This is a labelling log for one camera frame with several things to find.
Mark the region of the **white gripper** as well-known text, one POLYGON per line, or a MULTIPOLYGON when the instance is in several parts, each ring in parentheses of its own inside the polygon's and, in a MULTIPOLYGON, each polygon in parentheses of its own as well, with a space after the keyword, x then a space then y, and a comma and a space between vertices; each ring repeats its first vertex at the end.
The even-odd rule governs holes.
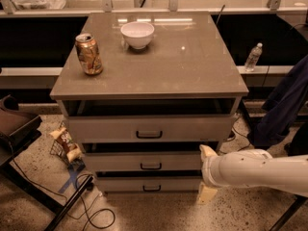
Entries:
POLYGON ((203 162, 202 176, 205 184, 203 182, 199 184, 196 202, 206 204, 217 194, 218 190, 214 188, 223 187, 225 182, 219 171, 220 156, 217 156, 217 152, 205 144, 200 144, 199 149, 203 162))

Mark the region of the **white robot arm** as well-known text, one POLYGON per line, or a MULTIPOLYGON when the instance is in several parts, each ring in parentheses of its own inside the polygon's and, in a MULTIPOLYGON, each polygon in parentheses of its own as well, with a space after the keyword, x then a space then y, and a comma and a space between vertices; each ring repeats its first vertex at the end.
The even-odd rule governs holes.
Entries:
POLYGON ((205 204, 226 187, 268 187, 308 196, 308 156, 272 158, 266 150, 251 149, 219 156, 201 144, 202 180, 197 202, 205 204))

